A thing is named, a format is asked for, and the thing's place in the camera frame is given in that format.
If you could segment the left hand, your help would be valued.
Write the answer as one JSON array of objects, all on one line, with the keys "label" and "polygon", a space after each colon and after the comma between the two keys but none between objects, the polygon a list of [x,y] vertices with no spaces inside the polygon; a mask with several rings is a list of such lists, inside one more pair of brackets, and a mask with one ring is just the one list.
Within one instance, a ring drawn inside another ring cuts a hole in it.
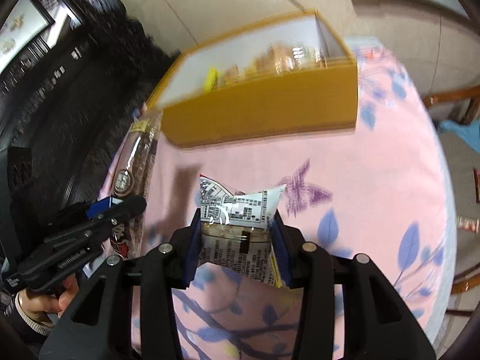
[{"label": "left hand", "polygon": [[55,314],[60,318],[79,292],[77,278],[74,274],[68,276],[62,282],[62,286],[64,290],[58,297],[23,289],[17,294],[19,307],[30,320],[51,328],[54,326],[54,322],[50,315]]}]

